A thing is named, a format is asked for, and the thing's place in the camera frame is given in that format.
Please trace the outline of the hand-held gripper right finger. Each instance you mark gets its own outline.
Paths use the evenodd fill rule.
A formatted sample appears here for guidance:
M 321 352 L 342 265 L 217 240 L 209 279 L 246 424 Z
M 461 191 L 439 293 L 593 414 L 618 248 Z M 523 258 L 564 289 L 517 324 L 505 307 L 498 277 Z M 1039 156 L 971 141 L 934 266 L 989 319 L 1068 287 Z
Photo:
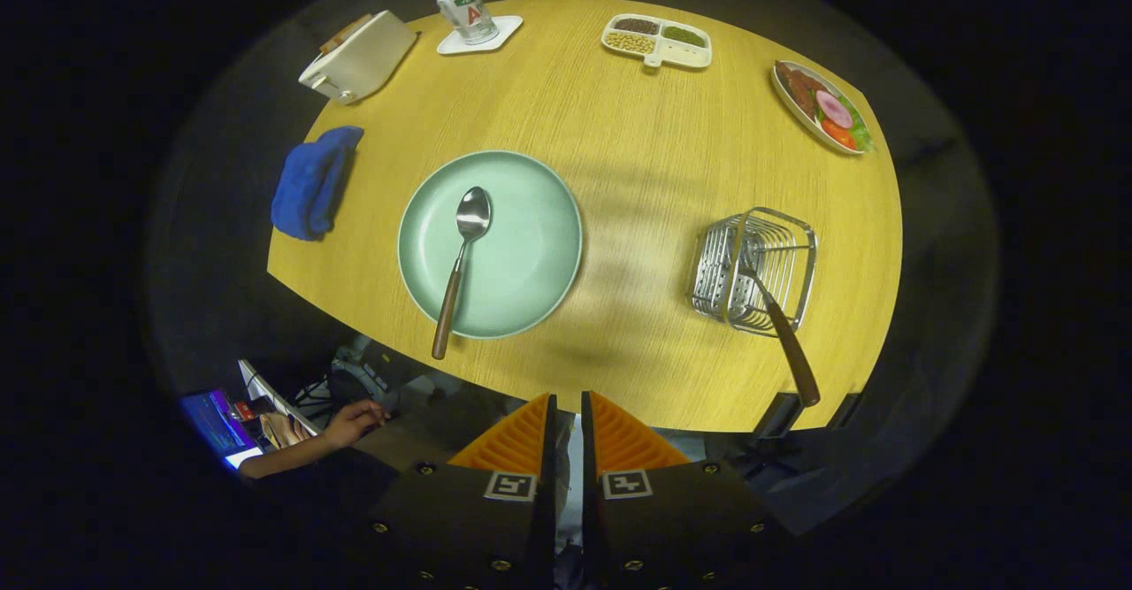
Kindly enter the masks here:
M 693 461 L 594 391 L 582 396 L 583 558 L 597 589 L 744 589 L 790 535 L 731 467 Z

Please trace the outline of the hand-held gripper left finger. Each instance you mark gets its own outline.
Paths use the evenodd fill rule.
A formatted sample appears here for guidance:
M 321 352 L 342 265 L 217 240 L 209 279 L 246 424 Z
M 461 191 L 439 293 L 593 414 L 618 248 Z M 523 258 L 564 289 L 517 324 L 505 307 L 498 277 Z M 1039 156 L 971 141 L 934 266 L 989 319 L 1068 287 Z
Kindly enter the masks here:
M 446 461 L 417 460 L 365 511 L 365 561 L 392 589 L 550 589 L 551 394 L 533 397 Z

